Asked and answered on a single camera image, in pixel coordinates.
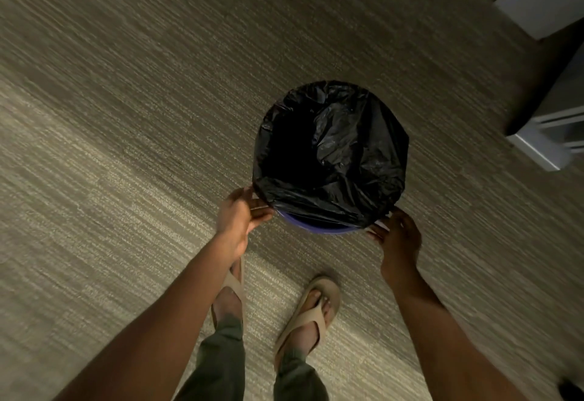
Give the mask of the person's right hand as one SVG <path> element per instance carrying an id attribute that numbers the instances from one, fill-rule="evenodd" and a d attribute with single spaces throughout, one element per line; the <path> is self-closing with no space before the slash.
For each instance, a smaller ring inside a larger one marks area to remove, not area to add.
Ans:
<path id="1" fill-rule="evenodd" d="M 366 234 L 383 251 L 381 275 L 392 288 L 419 275 L 418 256 L 422 245 L 422 235 L 413 225 L 401 225 L 391 220 L 391 215 L 371 225 Z"/>

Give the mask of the person's left hand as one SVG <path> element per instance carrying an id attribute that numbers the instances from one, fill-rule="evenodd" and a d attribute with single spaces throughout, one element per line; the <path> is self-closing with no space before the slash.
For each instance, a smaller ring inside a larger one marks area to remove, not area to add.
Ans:
<path id="1" fill-rule="evenodd" d="M 244 254 L 248 235 L 274 214 L 274 209 L 254 196 L 249 203 L 243 200 L 229 203 L 224 199 L 218 211 L 216 236 L 225 242 L 230 260 L 238 260 Z"/>

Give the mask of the black plastic trash bag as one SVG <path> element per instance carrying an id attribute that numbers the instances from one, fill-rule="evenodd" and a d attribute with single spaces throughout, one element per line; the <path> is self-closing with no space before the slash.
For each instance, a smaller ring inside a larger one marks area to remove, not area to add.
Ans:
<path id="1" fill-rule="evenodd" d="M 409 136 L 378 96 L 343 81 L 288 91 L 264 116 L 252 170 L 276 211 L 368 228 L 405 190 Z"/>

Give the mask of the person's left forearm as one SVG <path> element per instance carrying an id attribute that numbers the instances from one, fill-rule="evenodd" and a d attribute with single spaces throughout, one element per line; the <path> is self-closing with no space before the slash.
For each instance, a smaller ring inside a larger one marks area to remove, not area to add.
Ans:
<path id="1" fill-rule="evenodd" d="M 243 320 L 243 302 L 222 288 L 240 258 L 230 260 L 214 236 L 164 294 L 113 340 L 54 398 L 54 401 L 170 401 L 210 310 L 217 323 Z"/>

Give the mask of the person's right forearm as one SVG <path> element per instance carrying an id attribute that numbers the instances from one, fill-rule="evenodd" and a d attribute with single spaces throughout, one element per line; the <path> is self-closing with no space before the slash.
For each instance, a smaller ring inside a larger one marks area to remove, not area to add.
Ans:
<path id="1" fill-rule="evenodd" d="M 472 343 L 416 267 L 381 269 L 433 401 L 528 401 Z"/>

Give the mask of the blue round trash bin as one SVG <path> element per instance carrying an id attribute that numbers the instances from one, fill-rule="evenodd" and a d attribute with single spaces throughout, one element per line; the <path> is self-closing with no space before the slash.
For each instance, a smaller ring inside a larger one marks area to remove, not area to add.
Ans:
<path id="1" fill-rule="evenodd" d="M 278 214 L 289 224 L 302 228 L 310 233 L 318 235 L 344 235 L 347 233 L 356 232 L 361 228 L 353 226 L 345 226 L 339 223 L 332 223 L 330 221 L 322 221 L 310 218 L 303 218 L 295 214 L 284 211 L 277 211 Z"/>

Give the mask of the person's right foot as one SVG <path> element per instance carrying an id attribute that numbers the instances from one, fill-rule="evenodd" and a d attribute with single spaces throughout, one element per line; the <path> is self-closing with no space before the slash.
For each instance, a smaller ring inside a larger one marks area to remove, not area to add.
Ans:
<path id="1" fill-rule="evenodd" d="M 278 370 L 284 354 L 292 350 L 309 355 L 318 346 L 337 314 L 332 299 L 313 288 L 299 302 L 294 315 L 274 346 L 274 368 Z"/>

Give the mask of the dark green trousers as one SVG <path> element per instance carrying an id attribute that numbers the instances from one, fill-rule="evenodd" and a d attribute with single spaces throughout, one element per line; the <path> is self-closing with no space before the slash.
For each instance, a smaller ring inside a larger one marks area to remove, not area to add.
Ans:
<path id="1" fill-rule="evenodd" d="M 232 315 L 203 340 L 196 367 L 174 401 L 243 401 L 245 348 L 243 323 Z M 299 348 L 284 353 L 273 386 L 274 401 L 329 401 L 329 394 Z"/>

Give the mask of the small black object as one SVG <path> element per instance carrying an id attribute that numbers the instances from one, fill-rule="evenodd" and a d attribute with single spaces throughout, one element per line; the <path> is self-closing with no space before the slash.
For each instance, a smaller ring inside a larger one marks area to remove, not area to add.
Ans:
<path id="1" fill-rule="evenodd" d="M 560 381 L 557 388 L 563 401 L 584 401 L 584 390 L 568 379 Z"/>

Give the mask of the white furniture frame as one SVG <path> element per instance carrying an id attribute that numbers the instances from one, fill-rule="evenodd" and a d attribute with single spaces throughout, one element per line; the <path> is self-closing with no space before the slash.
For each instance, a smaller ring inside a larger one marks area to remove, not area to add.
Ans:
<path id="1" fill-rule="evenodd" d="M 505 137 L 546 171 L 559 171 L 584 154 L 584 42 L 553 65 Z"/>

